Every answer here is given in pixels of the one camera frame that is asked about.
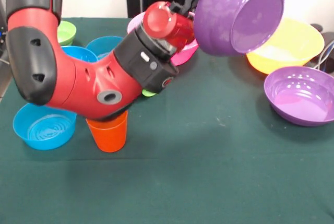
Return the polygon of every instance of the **bowl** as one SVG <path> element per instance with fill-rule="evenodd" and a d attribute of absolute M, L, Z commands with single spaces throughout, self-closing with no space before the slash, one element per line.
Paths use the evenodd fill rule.
<path fill-rule="evenodd" d="M 263 45 L 283 15 L 284 0 L 199 0 L 195 38 L 206 53 L 239 55 Z"/>
<path fill-rule="evenodd" d="M 143 89 L 141 92 L 142 95 L 144 95 L 145 97 L 153 97 L 154 95 L 156 95 L 155 92 L 150 92 L 148 90 Z"/>
<path fill-rule="evenodd" d="M 98 61 L 97 56 L 92 51 L 86 48 L 71 45 L 71 46 L 62 46 L 62 49 L 67 55 L 73 58 L 77 58 L 79 60 L 89 63 L 95 63 Z"/>
<path fill-rule="evenodd" d="M 98 60 L 101 60 L 106 57 L 122 40 L 123 38 L 119 36 L 104 36 L 89 42 L 86 48 L 91 50 L 98 57 Z"/>
<path fill-rule="evenodd" d="M 264 74 L 287 66 L 303 66 L 325 46 L 318 30 L 307 23 L 283 18 L 276 32 L 261 47 L 247 54 L 248 61 Z"/>
<path fill-rule="evenodd" d="M 134 17 L 127 26 L 127 33 L 130 33 L 135 29 L 141 22 L 144 17 L 145 12 L 138 14 Z M 180 66 L 191 59 L 196 50 L 198 49 L 197 41 L 194 40 L 190 44 L 186 45 L 179 53 L 174 54 L 171 58 L 172 63 L 175 66 Z"/>
<path fill-rule="evenodd" d="M 284 119 L 301 126 L 320 126 L 334 120 L 334 77 L 322 71 L 291 66 L 269 74 L 265 94 Z"/>
<path fill-rule="evenodd" d="M 72 45 L 77 28 L 71 22 L 62 20 L 58 26 L 58 42 L 61 46 Z"/>
<path fill-rule="evenodd" d="M 15 115 L 13 129 L 31 148 L 51 150 L 71 139 L 76 117 L 75 113 L 28 103 Z"/>

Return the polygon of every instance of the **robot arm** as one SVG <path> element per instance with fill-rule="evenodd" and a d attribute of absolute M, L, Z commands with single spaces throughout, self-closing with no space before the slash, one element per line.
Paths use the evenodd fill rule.
<path fill-rule="evenodd" d="M 67 56 L 57 40 L 62 0 L 6 0 L 7 49 L 21 96 L 36 105 L 108 120 L 128 109 L 142 89 L 160 92 L 178 74 L 171 57 L 194 39 L 185 6 L 151 5 L 143 22 L 97 63 Z"/>

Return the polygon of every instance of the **cup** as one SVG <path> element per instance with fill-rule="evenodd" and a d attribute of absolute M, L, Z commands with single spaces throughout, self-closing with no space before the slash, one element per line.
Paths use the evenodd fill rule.
<path fill-rule="evenodd" d="M 115 119 L 99 122 L 86 119 L 89 130 L 98 148 L 103 152 L 117 152 L 126 143 L 128 112 Z"/>

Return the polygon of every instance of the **small label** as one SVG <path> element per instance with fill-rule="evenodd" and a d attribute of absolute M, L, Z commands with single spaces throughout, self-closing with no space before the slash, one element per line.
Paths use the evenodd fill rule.
<path fill-rule="evenodd" d="M 149 61 L 150 61 L 150 57 L 149 57 L 146 53 L 144 53 L 144 52 L 141 52 L 141 53 L 140 53 L 140 57 L 141 57 L 144 61 L 146 61 L 146 62 L 149 62 Z"/>
<path fill-rule="evenodd" d="M 162 83 L 162 87 L 165 88 L 170 82 L 172 82 L 173 79 L 174 77 L 169 77 L 165 79 L 165 81 Z"/>

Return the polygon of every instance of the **blue bowl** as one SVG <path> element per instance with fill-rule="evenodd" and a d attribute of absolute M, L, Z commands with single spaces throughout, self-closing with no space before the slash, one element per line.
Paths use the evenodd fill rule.
<path fill-rule="evenodd" d="M 67 55 L 85 62 L 94 63 L 99 61 L 92 51 L 80 46 L 62 46 L 62 49 Z"/>
<path fill-rule="evenodd" d="M 88 43 L 86 48 L 91 50 L 99 60 L 106 57 L 121 41 L 119 36 L 104 36 Z"/>
<path fill-rule="evenodd" d="M 76 118 L 76 113 L 28 103 L 15 115 L 13 129 L 31 148 L 51 150 L 71 139 Z"/>

